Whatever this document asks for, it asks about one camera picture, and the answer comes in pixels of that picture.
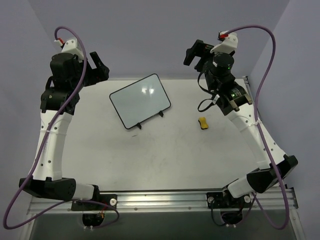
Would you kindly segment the small white whiteboard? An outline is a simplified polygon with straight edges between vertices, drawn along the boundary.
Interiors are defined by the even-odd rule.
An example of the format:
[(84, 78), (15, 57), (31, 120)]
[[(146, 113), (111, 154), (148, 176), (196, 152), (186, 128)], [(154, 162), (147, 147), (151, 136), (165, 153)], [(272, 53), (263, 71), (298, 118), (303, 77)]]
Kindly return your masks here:
[(172, 106), (156, 73), (137, 80), (109, 95), (109, 99), (125, 129), (157, 116)]

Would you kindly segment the yellow bone-shaped eraser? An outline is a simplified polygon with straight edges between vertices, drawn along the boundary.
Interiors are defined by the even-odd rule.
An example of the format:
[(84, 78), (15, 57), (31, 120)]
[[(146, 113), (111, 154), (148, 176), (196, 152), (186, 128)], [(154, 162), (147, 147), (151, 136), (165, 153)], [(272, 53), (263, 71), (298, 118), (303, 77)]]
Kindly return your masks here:
[(199, 117), (198, 123), (201, 130), (207, 130), (209, 128), (209, 125), (207, 123), (207, 119), (205, 117)]

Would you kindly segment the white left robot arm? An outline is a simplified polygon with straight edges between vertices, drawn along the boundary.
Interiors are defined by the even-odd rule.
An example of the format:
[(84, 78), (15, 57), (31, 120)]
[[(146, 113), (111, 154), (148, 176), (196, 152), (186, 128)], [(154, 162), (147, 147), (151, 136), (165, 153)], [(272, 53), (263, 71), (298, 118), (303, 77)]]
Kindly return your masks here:
[(36, 198), (71, 201), (82, 199), (90, 210), (100, 206), (101, 197), (96, 185), (79, 183), (63, 177), (62, 158), (68, 127), (75, 114), (82, 88), (108, 80), (109, 68), (96, 52), (90, 56), (91, 68), (76, 54), (58, 53), (51, 58), (52, 75), (41, 95), (41, 129), (38, 152), (31, 176), (21, 178), (19, 187)]

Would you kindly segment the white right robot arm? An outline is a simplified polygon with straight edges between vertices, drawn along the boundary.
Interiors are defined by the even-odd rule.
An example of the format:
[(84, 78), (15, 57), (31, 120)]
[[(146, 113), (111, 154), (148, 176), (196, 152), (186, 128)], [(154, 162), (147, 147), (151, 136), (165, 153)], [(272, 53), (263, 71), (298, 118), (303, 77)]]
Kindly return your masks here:
[(205, 77), (206, 87), (202, 91), (210, 95), (209, 106), (218, 106), (239, 130), (255, 157), (258, 168), (227, 185), (222, 193), (223, 203), (234, 206), (240, 197), (251, 192), (264, 193), (283, 181), (298, 165), (293, 155), (287, 155), (273, 140), (261, 120), (255, 115), (254, 104), (244, 87), (236, 82), (231, 73), (234, 51), (214, 51), (214, 46), (196, 40), (186, 50), (183, 61), (189, 66), (195, 57), (200, 60), (194, 67)]

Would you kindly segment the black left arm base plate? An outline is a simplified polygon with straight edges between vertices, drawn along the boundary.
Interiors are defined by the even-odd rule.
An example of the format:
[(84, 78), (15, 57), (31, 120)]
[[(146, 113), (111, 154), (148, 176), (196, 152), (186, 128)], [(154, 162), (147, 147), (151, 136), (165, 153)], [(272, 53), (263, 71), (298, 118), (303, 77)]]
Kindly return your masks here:
[(112, 208), (117, 208), (118, 195), (115, 193), (100, 194), (97, 199), (92, 199), (95, 203), (74, 201), (71, 204), (72, 211), (111, 211)]

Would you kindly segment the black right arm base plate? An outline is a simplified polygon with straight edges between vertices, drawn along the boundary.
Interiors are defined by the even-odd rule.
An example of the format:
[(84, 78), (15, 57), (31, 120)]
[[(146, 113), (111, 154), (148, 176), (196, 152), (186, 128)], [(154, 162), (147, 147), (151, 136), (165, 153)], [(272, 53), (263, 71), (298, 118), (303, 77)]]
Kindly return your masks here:
[(227, 190), (207, 192), (206, 199), (208, 208), (212, 209), (241, 209), (249, 208), (252, 204), (248, 194), (234, 198)]

